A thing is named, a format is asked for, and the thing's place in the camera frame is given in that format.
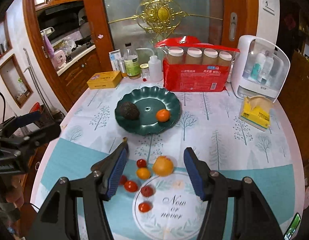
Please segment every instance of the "red tomato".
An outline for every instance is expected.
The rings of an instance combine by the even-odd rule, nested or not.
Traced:
[[[120,177],[119,185],[124,185],[127,182],[127,180],[128,180],[127,177],[122,175]]]
[[[136,192],[138,190],[138,185],[134,181],[128,180],[125,183],[125,190],[128,192]]]
[[[147,162],[144,159],[137,160],[138,168],[145,168],[147,167]]]
[[[149,186],[142,187],[140,191],[144,197],[150,197],[154,194],[154,190]]]
[[[142,202],[141,204],[139,204],[138,208],[140,212],[146,213],[151,210],[151,205],[148,202]]]

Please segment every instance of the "metal can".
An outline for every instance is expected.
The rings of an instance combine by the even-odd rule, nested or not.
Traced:
[[[123,78],[128,77],[128,74],[127,74],[127,71],[126,71],[126,66],[125,66],[125,59],[120,58],[117,61],[118,61],[118,66],[119,66],[119,70],[121,72],[122,77]]]
[[[141,76],[142,78],[150,78],[150,72],[149,72],[149,64],[141,64],[140,65],[140,69],[141,69]]]

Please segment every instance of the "barcode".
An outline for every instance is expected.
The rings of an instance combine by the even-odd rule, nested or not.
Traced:
[[[215,89],[216,89],[216,85],[217,85],[217,83],[213,83],[213,84],[211,85],[210,90],[215,90]]]

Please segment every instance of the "jar lid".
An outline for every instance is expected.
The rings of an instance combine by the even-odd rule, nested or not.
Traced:
[[[232,60],[232,55],[228,52],[225,52],[225,51],[220,51],[219,57],[222,58],[225,61]]]
[[[189,48],[187,53],[188,53],[188,55],[190,55],[192,57],[201,57],[202,56],[201,49],[197,49],[197,48]]]
[[[207,57],[216,58],[218,57],[218,52],[214,49],[205,49],[203,52]]]
[[[168,52],[171,56],[180,57],[184,54],[184,51],[180,47],[171,47]]]
[[[147,68],[147,67],[149,67],[149,64],[147,64],[147,63],[144,63],[144,64],[140,65],[140,68]]]

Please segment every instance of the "yellow tissue pack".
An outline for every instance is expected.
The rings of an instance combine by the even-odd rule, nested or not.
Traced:
[[[260,130],[270,126],[270,109],[273,102],[263,96],[246,97],[242,103],[239,118]]]
[[[121,81],[120,71],[95,73],[87,82],[90,89],[115,88]]]

